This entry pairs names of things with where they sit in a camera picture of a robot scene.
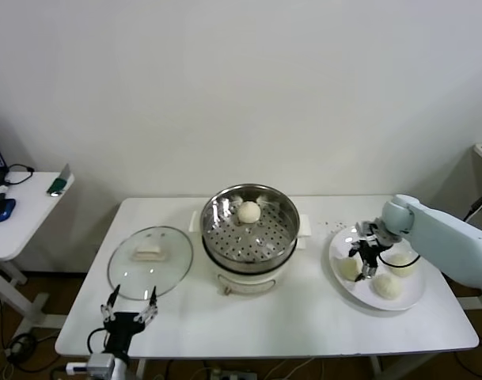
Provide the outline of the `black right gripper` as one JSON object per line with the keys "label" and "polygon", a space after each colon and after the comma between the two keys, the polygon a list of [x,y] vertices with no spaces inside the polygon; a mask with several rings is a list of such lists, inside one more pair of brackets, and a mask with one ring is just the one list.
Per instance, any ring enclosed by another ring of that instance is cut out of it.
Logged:
{"label": "black right gripper", "polygon": [[361,256],[363,265],[361,272],[355,277],[355,282],[374,278],[378,270],[380,246],[366,240],[358,240],[356,245],[350,248],[348,256],[354,257],[356,254]]}

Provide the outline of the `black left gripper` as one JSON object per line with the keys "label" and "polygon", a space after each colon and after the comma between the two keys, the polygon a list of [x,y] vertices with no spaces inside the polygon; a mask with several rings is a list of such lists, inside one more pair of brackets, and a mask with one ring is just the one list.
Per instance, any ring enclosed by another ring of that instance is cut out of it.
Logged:
{"label": "black left gripper", "polygon": [[101,305],[104,328],[108,333],[108,340],[103,353],[113,354],[117,359],[129,359],[128,351],[133,336],[145,329],[145,323],[151,321],[158,314],[157,288],[153,287],[148,306],[139,314],[135,312],[113,312],[117,296],[120,291],[118,284],[109,295],[108,301]]}

